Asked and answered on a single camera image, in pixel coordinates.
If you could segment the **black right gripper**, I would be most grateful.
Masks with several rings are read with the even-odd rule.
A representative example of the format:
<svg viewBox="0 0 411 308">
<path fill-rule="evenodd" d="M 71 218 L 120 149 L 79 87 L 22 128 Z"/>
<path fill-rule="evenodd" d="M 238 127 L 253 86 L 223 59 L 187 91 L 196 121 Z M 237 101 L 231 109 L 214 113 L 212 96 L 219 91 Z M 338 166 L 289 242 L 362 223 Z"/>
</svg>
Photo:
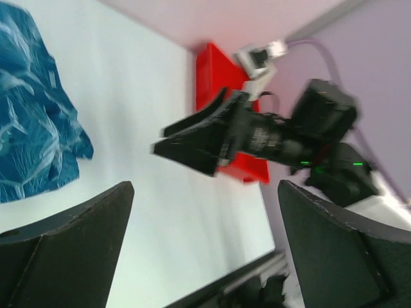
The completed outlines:
<svg viewBox="0 0 411 308">
<path fill-rule="evenodd" d="M 214 176 L 220 167 L 230 165 L 241 151 L 250 128 L 250 94 L 227 87 L 203 109 L 162 129 L 162 139 L 152 153 Z"/>
</svg>

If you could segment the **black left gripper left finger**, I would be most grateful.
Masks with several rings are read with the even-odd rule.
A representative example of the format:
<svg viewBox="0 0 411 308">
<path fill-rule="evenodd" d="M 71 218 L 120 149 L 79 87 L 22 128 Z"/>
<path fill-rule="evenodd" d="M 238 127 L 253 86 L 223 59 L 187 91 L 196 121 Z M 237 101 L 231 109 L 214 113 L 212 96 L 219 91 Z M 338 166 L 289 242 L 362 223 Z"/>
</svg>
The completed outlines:
<svg viewBox="0 0 411 308">
<path fill-rule="evenodd" d="M 1 233 L 1 307 L 105 307 L 133 199 L 121 182 Z"/>
</svg>

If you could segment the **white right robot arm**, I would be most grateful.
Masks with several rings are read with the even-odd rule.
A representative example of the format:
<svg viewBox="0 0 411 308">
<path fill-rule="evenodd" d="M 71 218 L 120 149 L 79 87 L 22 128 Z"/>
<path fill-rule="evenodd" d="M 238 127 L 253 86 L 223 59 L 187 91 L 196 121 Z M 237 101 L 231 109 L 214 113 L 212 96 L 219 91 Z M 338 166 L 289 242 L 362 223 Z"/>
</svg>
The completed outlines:
<svg viewBox="0 0 411 308">
<path fill-rule="evenodd" d="M 354 97 L 320 79 L 308 82 L 289 118 L 252 109 L 249 90 L 222 89 L 201 111 L 165 127 L 153 154 L 207 176 L 240 153 L 309 170 L 305 185 L 347 207 L 379 196 L 376 166 L 350 144 L 358 109 Z"/>
</svg>

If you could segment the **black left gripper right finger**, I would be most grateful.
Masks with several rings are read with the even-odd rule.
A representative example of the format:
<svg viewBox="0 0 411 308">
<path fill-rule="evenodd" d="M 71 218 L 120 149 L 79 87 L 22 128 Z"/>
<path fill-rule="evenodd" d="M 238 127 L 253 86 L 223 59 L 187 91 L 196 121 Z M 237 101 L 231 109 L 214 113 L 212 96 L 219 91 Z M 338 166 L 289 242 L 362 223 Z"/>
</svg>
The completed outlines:
<svg viewBox="0 0 411 308">
<path fill-rule="evenodd" d="M 410 307 L 410 232 L 282 180 L 279 205 L 306 307 Z"/>
</svg>

